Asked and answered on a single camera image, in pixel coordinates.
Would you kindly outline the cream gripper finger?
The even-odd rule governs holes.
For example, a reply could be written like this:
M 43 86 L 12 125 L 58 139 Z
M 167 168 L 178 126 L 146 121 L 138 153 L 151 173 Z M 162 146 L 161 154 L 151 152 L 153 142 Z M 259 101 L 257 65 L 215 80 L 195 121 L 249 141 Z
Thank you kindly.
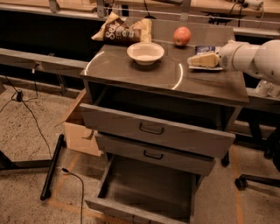
M 206 52 L 190 57 L 187 60 L 187 63 L 193 67 L 213 68 L 219 64 L 219 58 L 218 55 L 214 52 Z

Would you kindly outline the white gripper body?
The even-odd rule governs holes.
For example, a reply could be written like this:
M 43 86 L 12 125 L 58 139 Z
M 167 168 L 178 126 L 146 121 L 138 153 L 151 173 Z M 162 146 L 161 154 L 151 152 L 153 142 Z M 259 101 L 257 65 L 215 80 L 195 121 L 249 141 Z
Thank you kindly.
M 219 65 L 228 71 L 246 71 L 246 60 L 241 59 L 241 51 L 246 44 L 247 42 L 229 40 L 218 52 Z

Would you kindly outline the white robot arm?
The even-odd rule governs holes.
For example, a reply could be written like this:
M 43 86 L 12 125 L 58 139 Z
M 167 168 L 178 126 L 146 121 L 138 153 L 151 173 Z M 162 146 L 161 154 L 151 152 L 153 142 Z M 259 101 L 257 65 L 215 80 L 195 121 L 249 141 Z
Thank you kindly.
M 280 40 L 270 40 L 262 45 L 248 42 L 229 41 L 220 50 L 202 52 L 187 60 L 190 67 L 214 69 L 216 66 L 228 71 L 240 71 L 245 74 L 280 84 Z

